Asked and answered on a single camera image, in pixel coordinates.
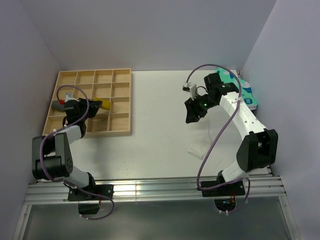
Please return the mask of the yellow sock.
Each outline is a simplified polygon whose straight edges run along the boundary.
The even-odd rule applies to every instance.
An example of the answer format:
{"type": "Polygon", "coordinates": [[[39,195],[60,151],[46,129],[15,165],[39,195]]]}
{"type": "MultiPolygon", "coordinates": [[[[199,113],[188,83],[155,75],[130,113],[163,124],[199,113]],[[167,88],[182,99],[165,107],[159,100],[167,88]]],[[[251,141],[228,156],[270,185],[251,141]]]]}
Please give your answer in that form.
{"type": "Polygon", "coordinates": [[[111,108],[111,102],[108,99],[104,99],[104,98],[98,98],[95,97],[93,98],[94,101],[102,101],[102,105],[101,105],[101,109],[109,111],[111,108]]]}

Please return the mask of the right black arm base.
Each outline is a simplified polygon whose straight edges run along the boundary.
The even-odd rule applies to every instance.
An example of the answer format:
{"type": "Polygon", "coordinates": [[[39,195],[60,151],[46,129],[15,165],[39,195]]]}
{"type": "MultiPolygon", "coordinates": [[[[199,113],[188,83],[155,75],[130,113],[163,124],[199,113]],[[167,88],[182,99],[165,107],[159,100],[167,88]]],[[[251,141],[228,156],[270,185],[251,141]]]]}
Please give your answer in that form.
{"type": "Polygon", "coordinates": [[[246,190],[243,181],[227,184],[210,190],[200,190],[203,198],[214,199],[216,208],[224,213],[233,211],[236,208],[236,197],[246,195],[246,190]]]}

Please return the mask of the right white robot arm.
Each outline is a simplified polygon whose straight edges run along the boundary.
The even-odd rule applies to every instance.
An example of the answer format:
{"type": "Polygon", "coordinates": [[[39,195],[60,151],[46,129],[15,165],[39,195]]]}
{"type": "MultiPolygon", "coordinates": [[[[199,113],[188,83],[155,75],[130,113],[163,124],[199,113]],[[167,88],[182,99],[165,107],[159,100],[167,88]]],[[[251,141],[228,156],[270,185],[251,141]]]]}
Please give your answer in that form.
{"type": "Polygon", "coordinates": [[[274,129],[267,129],[249,109],[240,96],[239,88],[233,83],[224,83],[219,73],[211,73],[204,78],[204,95],[198,94],[197,85],[186,82],[182,89],[190,93],[185,101],[187,124],[197,123],[208,110],[220,106],[229,115],[242,142],[235,161],[219,172],[216,189],[222,195],[229,194],[234,182],[246,177],[256,169],[263,169],[275,163],[279,135],[274,129]]]}

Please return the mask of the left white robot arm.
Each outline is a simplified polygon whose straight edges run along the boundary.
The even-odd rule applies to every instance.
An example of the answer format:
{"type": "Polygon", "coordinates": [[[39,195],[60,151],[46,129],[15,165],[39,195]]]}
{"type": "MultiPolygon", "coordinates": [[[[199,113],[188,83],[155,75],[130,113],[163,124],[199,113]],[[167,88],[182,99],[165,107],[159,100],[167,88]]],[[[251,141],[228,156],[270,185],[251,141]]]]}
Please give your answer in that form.
{"type": "Polygon", "coordinates": [[[74,166],[70,145],[82,139],[86,120],[96,116],[101,100],[72,98],[64,101],[62,128],[32,139],[32,175],[36,180],[63,182],[79,189],[86,200],[96,197],[98,188],[93,176],[74,166]]]}

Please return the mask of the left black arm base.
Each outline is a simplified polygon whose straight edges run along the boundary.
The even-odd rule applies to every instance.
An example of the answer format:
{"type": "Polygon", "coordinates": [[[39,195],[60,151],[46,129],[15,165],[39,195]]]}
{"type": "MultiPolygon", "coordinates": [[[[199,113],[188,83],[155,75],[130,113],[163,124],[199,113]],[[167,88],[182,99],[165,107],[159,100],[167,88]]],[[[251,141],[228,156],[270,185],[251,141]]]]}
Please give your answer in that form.
{"type": "Polygon", "coordinates": [[[67,201],[78,202],[78,213],[81,215],[96,215],[104,200],[112,200],[114,186],[112,184],[98,184],[93,187],[72,188],[69,190],[67,201]]]}

